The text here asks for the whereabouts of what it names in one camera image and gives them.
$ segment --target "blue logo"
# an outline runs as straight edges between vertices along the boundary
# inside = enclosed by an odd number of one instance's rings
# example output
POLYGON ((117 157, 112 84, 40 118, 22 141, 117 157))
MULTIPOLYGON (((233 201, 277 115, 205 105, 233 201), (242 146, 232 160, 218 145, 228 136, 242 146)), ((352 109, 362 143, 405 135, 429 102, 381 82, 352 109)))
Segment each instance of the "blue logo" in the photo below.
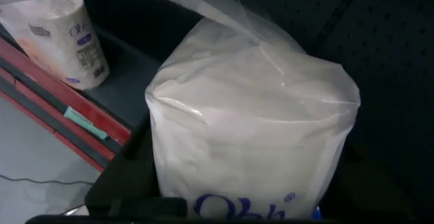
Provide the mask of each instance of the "blue logo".
POLYGON ((77 44, 78 45, 85 45, 87 42, 90 41, 90 39, 92 38, 92 36, 89 34, 87 34, 86 36, 80 38, 77 40, 77 44))
POLYGON ((66 78, 67 81, 71 82, 71 83, 80 83, 79 79, 75 79, 75 78, 66 78))
MULTIPOLYGON (((227 207, 228 207, 228 211, 227 211, 227 214, 225 216, 226 219, 232 219, 232 218, 242 219, 244 217, 255 218, 255 219, 284 219, 285 218, 285 211, 284 210, 277 211, 276 210, 276 204, 269 204, 269 213, 266 217, 264 217, 258 213, 249 212, 250 206, 251 206, 249 198, 238 198, 238 201, 240 201, 240 203, 241 203, 241 211, 238 215, 235 215, 235 213, 237 212, 235 204, 230 199, 228 199, 224 196, 221 196, 221 195, 216 195, 216 194, 204 194, 204 195, 202 195, 196 199, 196 202, 194 203, 193 208, 194 208, 195 212, 200 217, 202 217, 201 216, 201 209, 202 209, 203 203, 209 197, 220 198, 221 200, 224 200, 226 202, 227 207)), ((284 200, 285 200, 285 202, 290 202, 295 197, 296 197, 295 193, 289 193, 284 198, 284 200)))

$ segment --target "obi logo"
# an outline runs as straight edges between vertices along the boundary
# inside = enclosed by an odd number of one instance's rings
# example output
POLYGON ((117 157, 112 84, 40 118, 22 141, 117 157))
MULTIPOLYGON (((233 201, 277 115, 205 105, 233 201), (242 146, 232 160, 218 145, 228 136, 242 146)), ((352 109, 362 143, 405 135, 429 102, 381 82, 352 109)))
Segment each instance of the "obi logo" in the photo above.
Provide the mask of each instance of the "obi logo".
MULTIPOLYGON (((290 202, 296 197, 295 193, 289 193, 287 196, 284 197, 285 202, 290 202)), ((216 194, 205 194, 196 199, 196 202, 194 203, 194 209, 195 212, 201 216, 201 209, 203 206, 203 203, 206 202, 209 198, 220 198, 221 200, 224 200, 227 205, 227 213, 225 218, 226 219, 242 219, 244 217, 247 218, 254 218, 254 219, 283 219, 285 218, 285 211, 284 210, 277 210, 276 204, 269 204, 269 212, 264 217, 261 214, 249 212, 250 206, 252 205, 249 198, 238 198, 238 201, 241 203, 241 211, 239 214, 236 214, 237 209, 235 207, 234 202, 232 202, 230 199, 216 194)))
POLYGON ((85 45, 86 43, 88 43, 90 41, 90 39, 92 38, 92 36, 89 34, 87 34, 86 36, 80 38, 77 40, 77 44, 78 45, 85 45))
POLYGON ((72 26, 69 29, 69 35, 71 37, 74 37, 74 36, 78 35, 79 33, 82 33, 85 30, 87 30, 88 29, 87 26, 88 26, 88 23, 86 23, 86 22, 82 22, 82 23, 76 24, 75 26, 72 26))

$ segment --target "green tape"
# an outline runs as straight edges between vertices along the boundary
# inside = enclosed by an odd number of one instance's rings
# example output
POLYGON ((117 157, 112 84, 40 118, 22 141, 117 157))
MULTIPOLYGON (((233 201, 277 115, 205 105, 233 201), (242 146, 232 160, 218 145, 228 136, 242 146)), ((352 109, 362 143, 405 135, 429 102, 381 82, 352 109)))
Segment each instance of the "green tape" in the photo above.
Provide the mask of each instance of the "green tape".
POLYGON ((79 124, 82 128, 85 128, 86 130, 90 131, 91 133, 93 133, 98 138, 101 138, 102 140, 104 140, 107 137, 106 132, 96 128, 90 120, 82 116, 82 114, 78 113, 70 106, 68 106, 63 116, 79 124))

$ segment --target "black cable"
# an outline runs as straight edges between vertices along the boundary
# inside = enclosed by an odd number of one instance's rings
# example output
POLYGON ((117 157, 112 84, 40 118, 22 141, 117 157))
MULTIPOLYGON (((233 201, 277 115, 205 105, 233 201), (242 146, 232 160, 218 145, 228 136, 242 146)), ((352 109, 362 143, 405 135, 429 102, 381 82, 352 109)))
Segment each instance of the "black cable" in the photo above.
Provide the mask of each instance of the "black cable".
POLYGON ((46 184, 46 183, 57 183, 57 184, 62 184, 62 185, 74 185, 74 184, 86 184, 86 185, 93 185, 94 183, 90 183, 87 181, 74 181, 74 182, 70 182, 70 183, 64 183, 61 181, 56 181, 56 180, 49 180, 49 181, 36 181, 36 180, 32 180, 32 179, 27 179, 27 178, 23 178, 23 179, 12 179, 9 178, 7 176, 3 176, 2 174, 0 174, 0 178, 8 180, 8 181, 29 181, 31 183, 36 183, 36 184, 46 184))

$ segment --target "toilet paper package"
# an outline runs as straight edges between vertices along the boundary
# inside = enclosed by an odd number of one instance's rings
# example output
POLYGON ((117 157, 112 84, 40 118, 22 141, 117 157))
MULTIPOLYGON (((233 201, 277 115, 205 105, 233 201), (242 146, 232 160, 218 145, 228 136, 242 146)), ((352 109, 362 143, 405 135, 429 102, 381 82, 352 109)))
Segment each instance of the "toilet paper package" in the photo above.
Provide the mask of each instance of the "toilet paper package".
POLYGON ((0 0, 0 22, 36 65, 73 88, 109 75, 83 0, 0 0))
POLYGON ((357 86, 234 0, 170 1, 205 18, 145 92, 161 194, 186 199, 190 217, 311 217, 357 86))

